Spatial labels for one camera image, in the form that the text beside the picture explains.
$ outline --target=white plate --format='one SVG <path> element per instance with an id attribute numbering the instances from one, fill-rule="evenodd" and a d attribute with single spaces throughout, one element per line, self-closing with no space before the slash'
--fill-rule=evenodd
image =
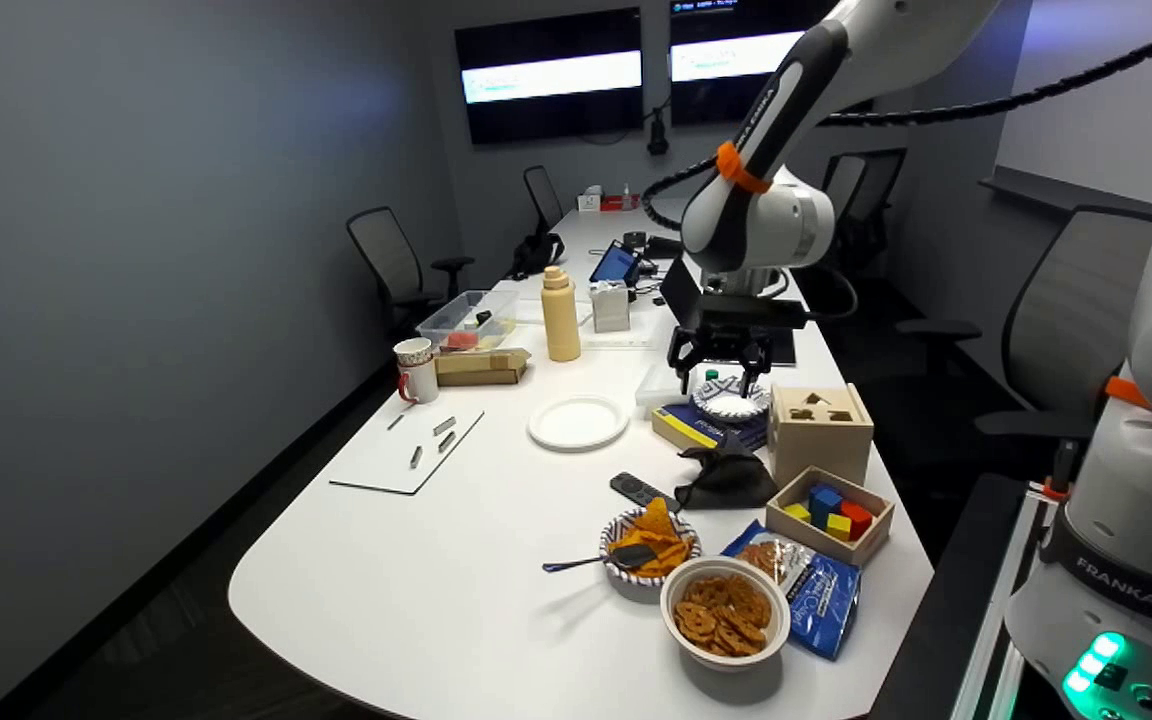
<path id="1" fill-rule="evenodd" d="M 583 452 L 613 445 L 628 415 L 606 395 L 567 395 L 534 415 L 527 436 L 546 447 Z"/>

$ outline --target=notepad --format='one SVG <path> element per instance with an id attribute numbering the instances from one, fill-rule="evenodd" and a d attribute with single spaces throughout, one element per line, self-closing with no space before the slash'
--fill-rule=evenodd
<path id="1" fill-rule="evenodd" d="M 484 413 L 434 413 L 363 424 L 323 470 L 330 484 L 417 497 L 473 436 Z"/>

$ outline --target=bottle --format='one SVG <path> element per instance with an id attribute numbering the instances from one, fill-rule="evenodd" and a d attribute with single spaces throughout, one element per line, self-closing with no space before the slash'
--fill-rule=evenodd
<path id="1" fill-rule="evenodd" d="M 575 332 L 575 294 L 572 282 L 548 265 L 541 286 L 541 313 L 546 313 L 546 344 L 548 361 L 575 361 L 582 358 L 582 332 Z"/>

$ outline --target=conference table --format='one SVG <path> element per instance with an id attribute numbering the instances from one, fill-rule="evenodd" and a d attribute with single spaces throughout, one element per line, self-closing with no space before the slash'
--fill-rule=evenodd
<path id="1" fill-rule="evenodd" d="M 583 282 L 638 230 L 670 235 L 639 212 L 564 215 L 564 274 Z M 535 278 L 502 282 L 484 307 L 513 315 L 506 344 L 527 348 L 534 373 L 519 385 L 444 387 L 412 407 L 387 395 L 351 442 L 374 452 L 351 452 L 351 470 L 330 461 L 246 554 L 227 584 L 235 621 L 323 689 L 422 720 L 866 717 L 932 581 L 880 452 L 867 452 L 866 484 L 896 503 L 896 521 L 866 570 L 841 661 L 784 646 L 751 672 L 703 672 L 677 647 L 662 607 L 625 595 L 602 564 L 541 573 L 546 559 L 602 554 L 606 526 L 632 513 L 609 492 L 616 472 L 664 492 L 698 475 L 638 407 L 644 379 L 664 373 L 670 307 L 639 295 L 628 332 L 592 332 L 583 319 L 582 361 L 567 363 L 546 358 Z M 774 385 L 844 385 L 816 323 L 797 332 L 797 363 L 776 363 Z M 541 447 L 527 424 L 567 395 L 625 407 L 625 436 L 590 452 Z M 387 445 L 387 433 L 439 415 L 475 424 L 461 424 L 461 445 L 422 492 L 337 484 L 339 472 L 368 482 L 407 464 L 407 445 Z M 707 555 L 756 515 L 684 513 Z"/>

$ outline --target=bowl of food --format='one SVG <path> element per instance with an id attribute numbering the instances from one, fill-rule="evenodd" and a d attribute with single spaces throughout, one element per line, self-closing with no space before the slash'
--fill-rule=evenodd
<path id="1" fill-rule="evenodd" d="M 698 555 L 662 588 L 670 635 L 712 672 L 745 672 L 789 641 L 789 599 L 770 573 L 732 555 Z"/>
<path id="2" fill-rule="evenodd" d="M 662 584 L 672 570 L 700 555 L 700 536 L 652 501 L 650 510 L 625 513 L 606 528 L 606 554 L 650 543 L 650 559 L 638 570 L 609 564 L 613 584 L 628 588 L 632 595 L 662 595 Z"/>

